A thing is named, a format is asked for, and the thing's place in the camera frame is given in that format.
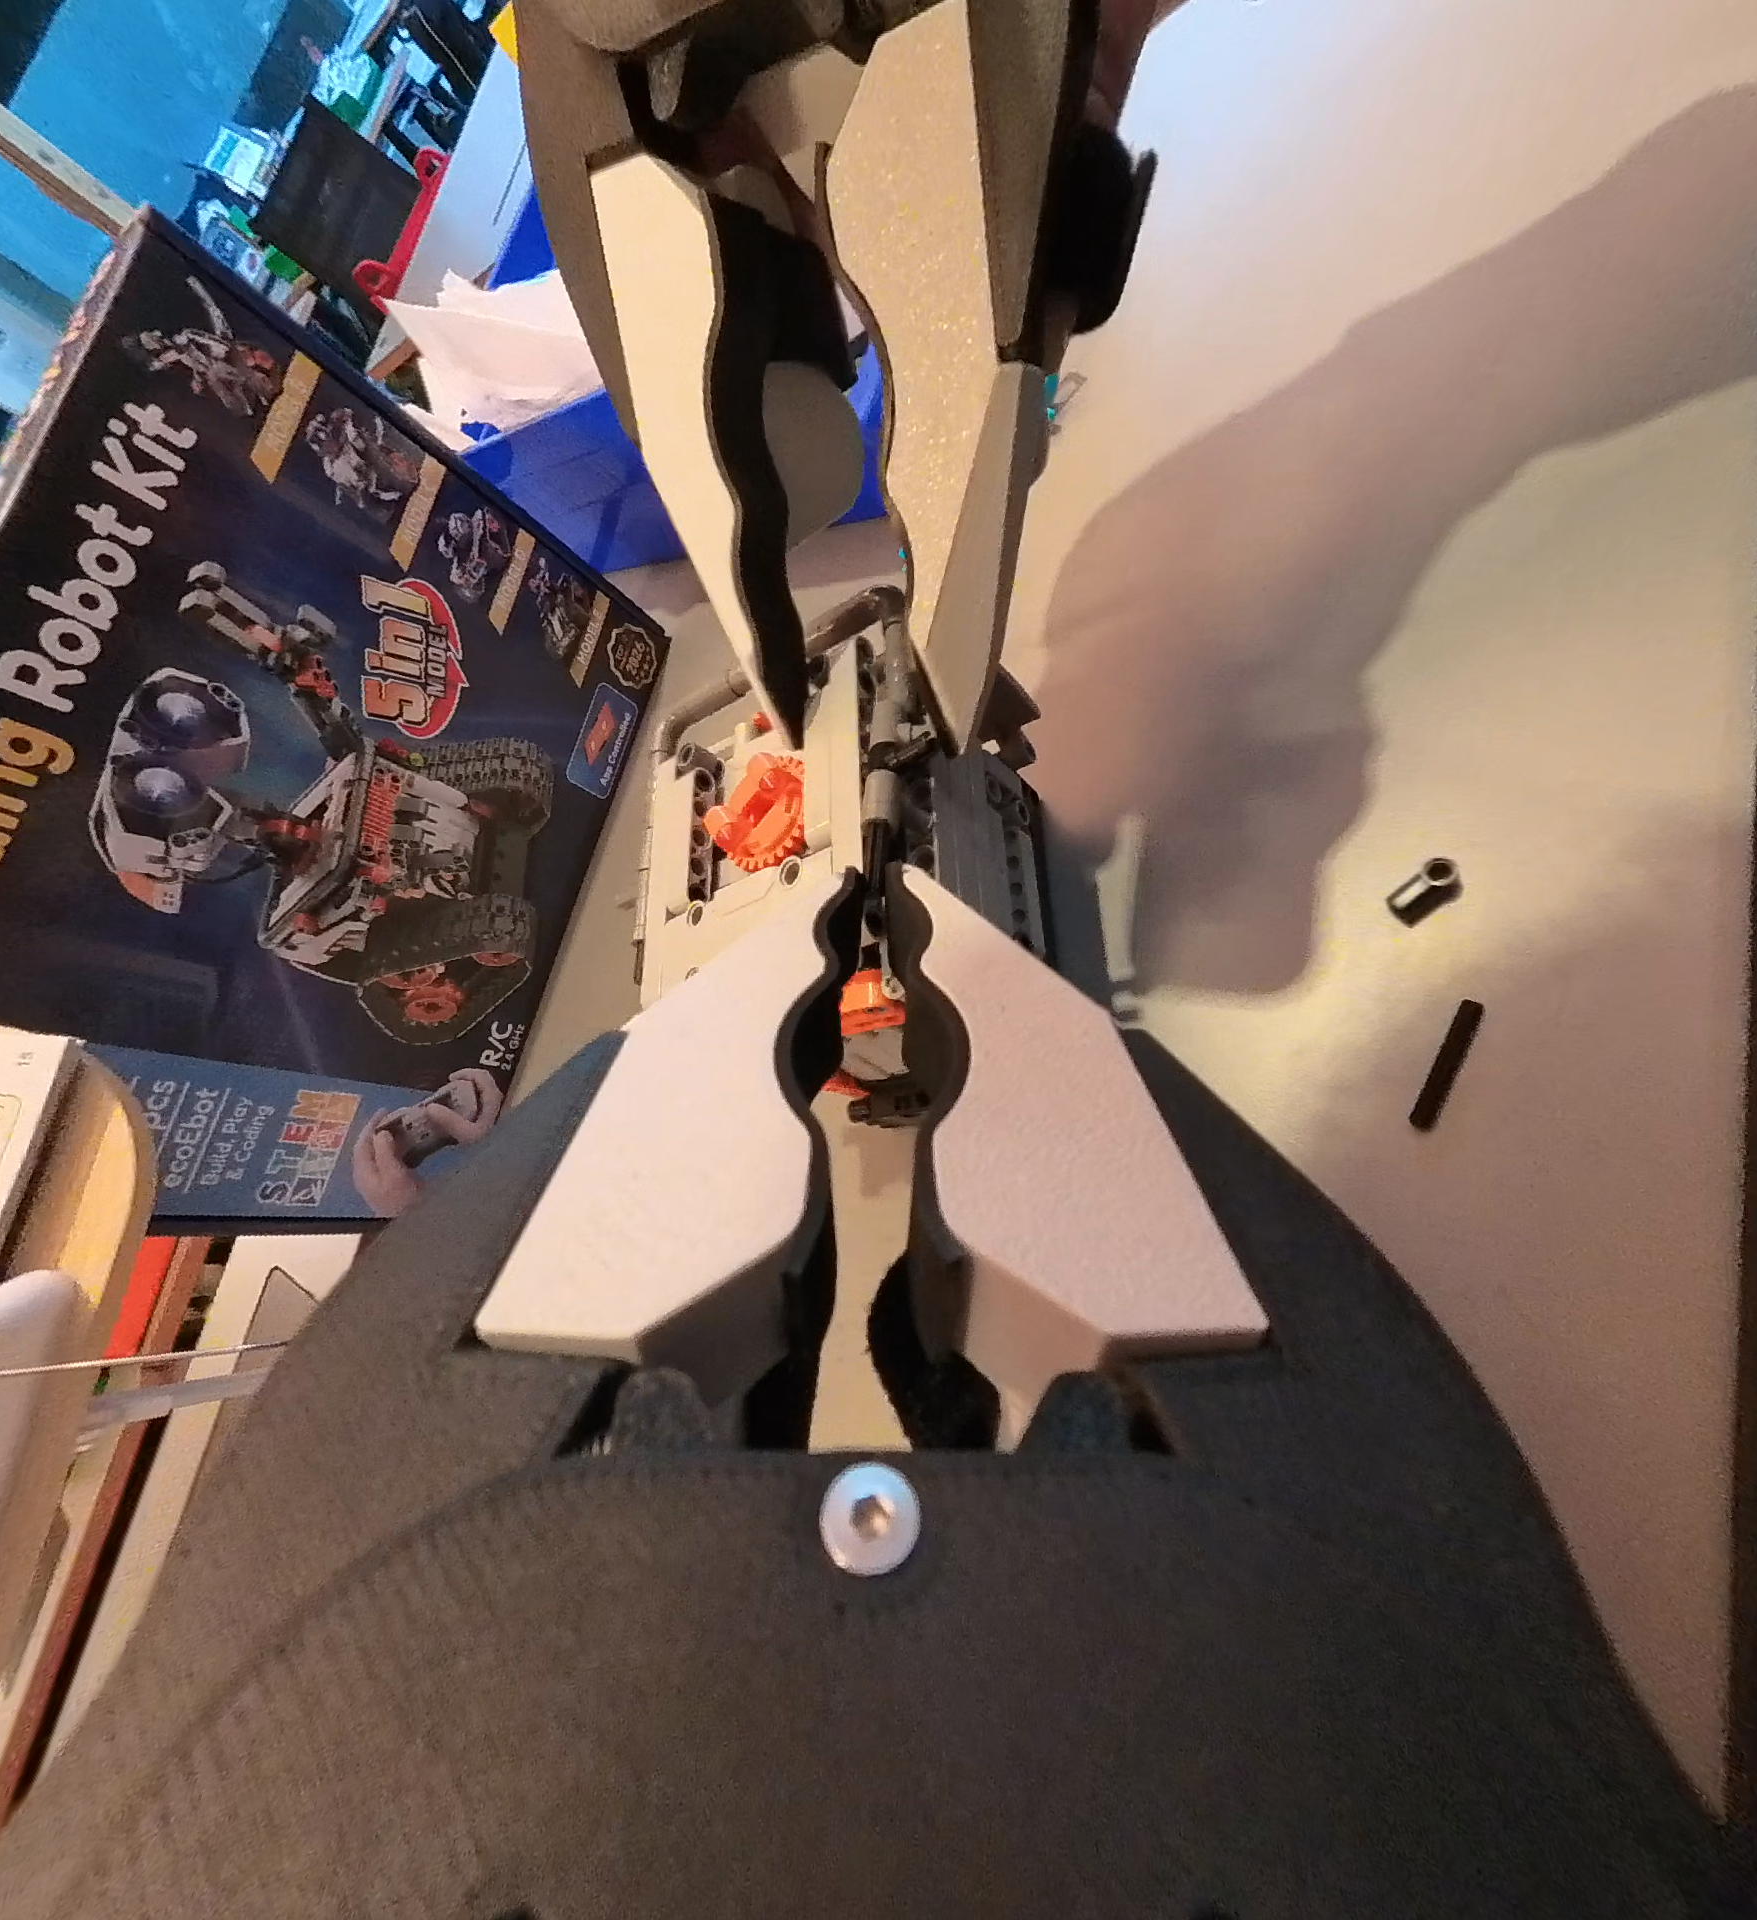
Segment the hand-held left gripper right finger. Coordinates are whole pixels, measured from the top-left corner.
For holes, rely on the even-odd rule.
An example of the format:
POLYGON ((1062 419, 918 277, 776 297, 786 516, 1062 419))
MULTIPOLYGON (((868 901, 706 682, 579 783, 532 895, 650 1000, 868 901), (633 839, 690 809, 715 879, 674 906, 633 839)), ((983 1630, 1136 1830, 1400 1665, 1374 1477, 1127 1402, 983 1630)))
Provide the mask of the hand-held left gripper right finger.
POLYGON ((1001 1411, 1068 1375, 1260 1347, 1270 1316, 1119 1025, 924 872, 894 875, 929 1109, 907 1260, 920 1336, 1001 1411))

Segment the clear plastic bags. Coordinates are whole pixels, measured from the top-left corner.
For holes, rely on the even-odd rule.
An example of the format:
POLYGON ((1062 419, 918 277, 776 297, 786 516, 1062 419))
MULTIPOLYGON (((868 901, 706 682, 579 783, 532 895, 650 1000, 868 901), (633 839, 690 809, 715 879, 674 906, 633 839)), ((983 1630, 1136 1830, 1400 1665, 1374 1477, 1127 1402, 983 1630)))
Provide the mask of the clear plastic bags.
POLYGON ((445 273, 432 301, 391 301, 385 316, 418 351, 425 401, 408 414, 451 447, 604 390, 557 269, 496 289, 445 273))

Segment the black toy axle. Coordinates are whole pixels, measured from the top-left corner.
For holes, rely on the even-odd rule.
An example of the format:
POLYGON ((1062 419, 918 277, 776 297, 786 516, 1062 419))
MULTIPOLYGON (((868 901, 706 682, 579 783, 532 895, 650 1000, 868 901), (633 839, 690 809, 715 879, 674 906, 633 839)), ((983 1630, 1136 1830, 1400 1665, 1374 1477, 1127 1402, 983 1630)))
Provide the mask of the black toy axle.
POLYGON ((1409 1105, 1407 1126, 1411 1131, 1427 1135, 1438 1126, 1478 1036, 1484 1012, 1484 1005, 1475 998, 1458 1002, 1409 1105))

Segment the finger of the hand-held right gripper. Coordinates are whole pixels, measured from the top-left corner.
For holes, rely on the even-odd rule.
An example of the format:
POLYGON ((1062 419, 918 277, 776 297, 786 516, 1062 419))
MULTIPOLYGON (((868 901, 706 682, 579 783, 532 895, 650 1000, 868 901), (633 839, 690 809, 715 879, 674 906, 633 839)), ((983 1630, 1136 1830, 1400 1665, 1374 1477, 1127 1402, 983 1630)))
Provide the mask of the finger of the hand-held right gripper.
POLYGON ((591 199, 631 435, 748 688, 800 736, 788 556, 866 482, 837 280, 813 238, 644 151, 596 169, 591 199))
POLYGON ((1089 4, 940 1, 881 35, 826 154, 826 230, 883 375, 881 491, 947 752, 980 731, 1039 468, 1039 252, 1089 4))

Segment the robot kit box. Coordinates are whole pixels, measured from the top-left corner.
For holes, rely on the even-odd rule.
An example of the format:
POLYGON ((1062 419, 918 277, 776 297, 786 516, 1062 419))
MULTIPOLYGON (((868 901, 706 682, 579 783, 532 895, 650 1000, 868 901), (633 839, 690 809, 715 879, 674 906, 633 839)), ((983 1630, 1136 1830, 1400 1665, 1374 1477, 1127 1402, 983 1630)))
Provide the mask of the robot kit box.
POLYGON ((499 1126, 672 637, 145 210, 0 458, 0 1025, 156 1212, 350 1231, 499 1126))

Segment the grey toy brick model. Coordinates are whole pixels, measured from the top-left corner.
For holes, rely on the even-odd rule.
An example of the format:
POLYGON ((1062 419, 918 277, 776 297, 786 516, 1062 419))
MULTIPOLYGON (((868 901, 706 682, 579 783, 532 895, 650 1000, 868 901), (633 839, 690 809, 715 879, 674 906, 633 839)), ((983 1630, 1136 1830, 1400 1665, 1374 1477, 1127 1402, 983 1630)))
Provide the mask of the grey toy brick model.
POLYGON ((803 886, 862 872, 873 837, 1062 970, 1031 779, 1040 709, 1022 683, 998 668, 979 742, 944 752, 912 680, 903 593, 866 589, 807 631, 804 693, 798 748, 774 733, 743 672, 660 724, 633 921, 640 1005, 803 886))

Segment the blue plastic bin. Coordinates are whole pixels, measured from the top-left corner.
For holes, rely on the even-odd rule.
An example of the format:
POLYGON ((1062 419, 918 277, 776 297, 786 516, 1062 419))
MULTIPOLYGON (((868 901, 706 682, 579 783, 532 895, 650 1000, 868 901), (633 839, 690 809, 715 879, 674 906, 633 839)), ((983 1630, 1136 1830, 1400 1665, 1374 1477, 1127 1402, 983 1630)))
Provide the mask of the blue plastic bin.
POLYGON ((496 484, 603 574, 684 556, 674 519, 610 390, 543 419, 487 432, 496 484))

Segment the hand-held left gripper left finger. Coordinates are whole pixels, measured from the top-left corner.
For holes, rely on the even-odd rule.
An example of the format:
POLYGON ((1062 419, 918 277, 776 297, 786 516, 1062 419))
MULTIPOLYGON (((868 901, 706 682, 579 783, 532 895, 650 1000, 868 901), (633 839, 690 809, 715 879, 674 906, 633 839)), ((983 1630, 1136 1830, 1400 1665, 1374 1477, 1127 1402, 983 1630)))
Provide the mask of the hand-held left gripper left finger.
POLYGON ((850 882, 808 879, 626 1023, 476 1310, 485 1345, 672 1369, 711 1403, 803 1368, 833 1293, 815 1098, 847 966, 850 882))

